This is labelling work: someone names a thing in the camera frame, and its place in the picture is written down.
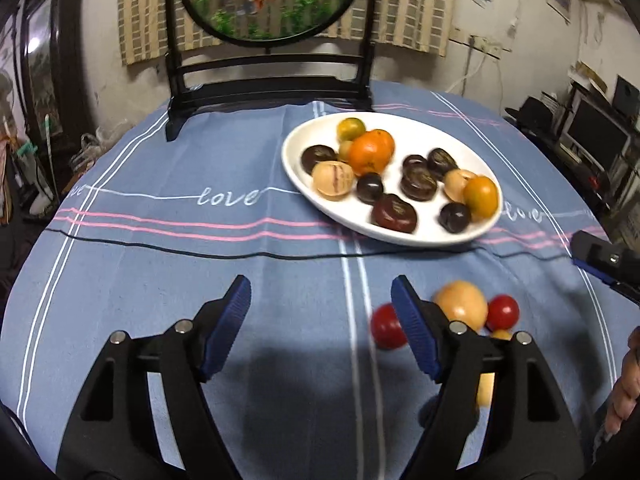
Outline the person right hand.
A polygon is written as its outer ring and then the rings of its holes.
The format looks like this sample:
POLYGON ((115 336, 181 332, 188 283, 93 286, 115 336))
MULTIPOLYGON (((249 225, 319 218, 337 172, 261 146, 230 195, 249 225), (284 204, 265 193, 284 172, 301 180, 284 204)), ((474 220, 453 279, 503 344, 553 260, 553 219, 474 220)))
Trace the person right hand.
POLYGON ((628 338, 628 351, 623 358, 620 378, 608 398, 604 420, 606 434, 617 434, 625 420, 631 416, 640 396, 639 367, 640 330, 636 327, 628 338))

